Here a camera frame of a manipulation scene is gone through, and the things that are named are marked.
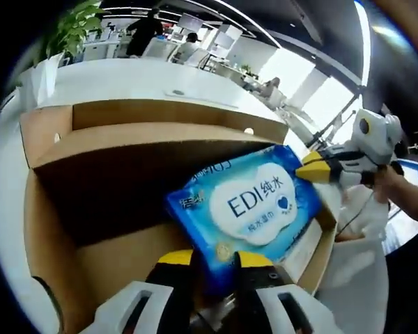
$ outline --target wet wipes package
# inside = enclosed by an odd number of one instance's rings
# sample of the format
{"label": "wet wipes package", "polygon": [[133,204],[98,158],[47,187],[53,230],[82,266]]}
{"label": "wet wipes package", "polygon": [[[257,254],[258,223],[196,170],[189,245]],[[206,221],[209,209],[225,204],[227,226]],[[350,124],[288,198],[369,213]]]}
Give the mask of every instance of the wet wipes package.
{"label": "wet wipes package", "polygon": [[203,256],[210,293],[231,292],[234,252],[282,260],[318,213],[318,194],[295,176],[300,166],[289,147],[274,145],[209,166],[167,196]]}

